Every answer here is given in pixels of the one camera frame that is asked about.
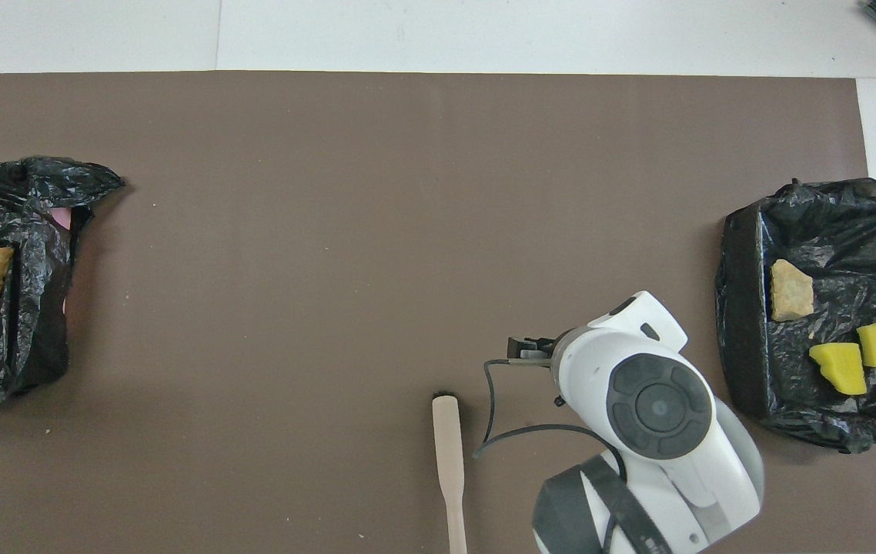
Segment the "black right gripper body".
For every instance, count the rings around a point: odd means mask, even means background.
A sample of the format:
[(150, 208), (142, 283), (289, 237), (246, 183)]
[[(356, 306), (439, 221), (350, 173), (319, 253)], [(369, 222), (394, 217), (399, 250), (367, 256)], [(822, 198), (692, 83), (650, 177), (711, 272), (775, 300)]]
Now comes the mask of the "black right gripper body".
[(532, 362), (532, 364), (551, 364), (561, 351), (561, 342), (568, 332), (557, 337), (509, 337), (507, 340), (507, 361), (510, 364)]

